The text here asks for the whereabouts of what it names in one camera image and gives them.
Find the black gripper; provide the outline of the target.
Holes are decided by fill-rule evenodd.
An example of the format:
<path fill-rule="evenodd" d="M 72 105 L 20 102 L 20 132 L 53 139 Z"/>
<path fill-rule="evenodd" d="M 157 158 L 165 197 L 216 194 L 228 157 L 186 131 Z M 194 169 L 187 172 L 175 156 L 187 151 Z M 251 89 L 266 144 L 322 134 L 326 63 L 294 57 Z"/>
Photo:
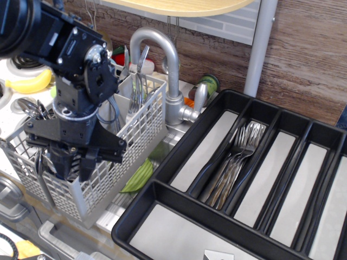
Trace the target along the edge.
<path fill-rule="evenodd" d="M 76 152 L 84 154 L 79 162 L 79 182 L 88 181 L 99 160 L 122 163 L 126 141 L 106 130 L 100 122 L 90 125 L 66 122 L 61 119 L 33 120 L 24 124 L 29 146 L 50 147 L 50 160 L 55 176 L 61 180 L 73 181 Z"/>

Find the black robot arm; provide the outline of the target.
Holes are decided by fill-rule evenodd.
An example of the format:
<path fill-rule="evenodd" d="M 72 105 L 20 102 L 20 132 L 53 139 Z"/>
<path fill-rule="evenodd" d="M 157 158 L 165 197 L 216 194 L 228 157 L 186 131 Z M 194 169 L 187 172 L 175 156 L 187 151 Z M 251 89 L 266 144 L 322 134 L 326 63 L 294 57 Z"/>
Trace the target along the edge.
<path fill-rule="evenodd" d="M 118 92 L 119 81 L 96 31 L 43 1 L 1 1 L 1 57 L 27 57 L 53 70 L 55 118 L 24 127 L 27 144 L 45 148 L 57 175 L 67 179 L 79 157 L 79 180 L 97 163 L 120 163 L 126 142 L 107 131 L 97 115 Z"/>

